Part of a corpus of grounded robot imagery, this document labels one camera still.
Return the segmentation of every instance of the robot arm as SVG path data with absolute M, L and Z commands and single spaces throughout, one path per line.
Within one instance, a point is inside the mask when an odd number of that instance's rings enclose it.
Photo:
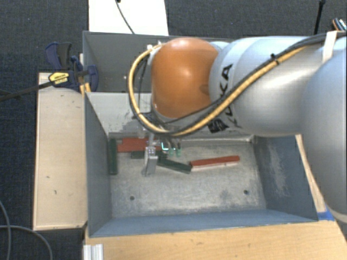
M 241 133 L 301 134 L 328 207 L 347 222 L 345 35 L 337 33 L 329 60 L 322 59 L 325 35 L 232 43 L 175 39 L 155 47 L 151 62 L 158 122 L 150 122 L 137 107 L 130 72 L 133 112 L 149 131 L 171 137 L 191 134 L 216 117 Z

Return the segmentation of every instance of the gray bin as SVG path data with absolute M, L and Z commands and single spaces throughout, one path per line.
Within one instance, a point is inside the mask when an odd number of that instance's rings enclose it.
M 293 136 L 258 138 L 234 131 L 210 134 L 201 130 L 182 141 L 182 156 L 173 160 L 188 163 L 239 155 L 240 162 L 190 174 L 157 167 L 154 175 L 143 177 L 143 160 L 118 153 L 118 174 L 110 175 L 108 159 L 115 150 L 109 151 L 109 140 L 135 137 L 140 128 L 131 119 L 127 95 L 122 93 L 124 76 L 147 44 L 165 39 L 84 33 L 84 63 L 96 64 L 100 74 L 100 92 L 85 97 L 90 237 L 318 220 Z M 149 99 L 149 94 L 143 96 L 147 107 Z

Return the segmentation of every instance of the white paper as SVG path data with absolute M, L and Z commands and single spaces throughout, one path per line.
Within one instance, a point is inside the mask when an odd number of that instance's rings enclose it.
M 135 34 L 169 34 L 164 0 L 121 0 L 119 6 Z M 114 0 L 89 0 L 89 30 L 131 33 Z

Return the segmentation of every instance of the green block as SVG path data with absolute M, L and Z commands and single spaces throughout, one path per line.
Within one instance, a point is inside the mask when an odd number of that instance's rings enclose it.
M 117 143 L 115 139 L 108 140 L 108 172 L 111 175 L 115 175 L 118 173 L 117 166 Z

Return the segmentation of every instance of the dark floor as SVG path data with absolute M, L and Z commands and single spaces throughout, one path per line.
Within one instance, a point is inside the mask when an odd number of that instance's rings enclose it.
M 252 35 L 312 35 L 319 0 L 165 0 L 171 35 L 240 38 Z M 45 46 L 73 43 L 82 51 L 88 0 L 0 0 L 0 89 L 14 92 L 36 83 L 48 69 Z M 326 0 L 319 31 L 334 17 L 346 19 L 347 0 Z M 35 161 L 34 93 L 0 102 L 0 200 L 12 224 L 31 227 Z M 0 214 L 0 224 L 5 220 Z M 48 259 L 43 244 L 13 232 L 11 259 Z M 81 257 L 81 230 L 45 232 L 54 259 Z M 0 232 L 0 259 L 7 251 Z

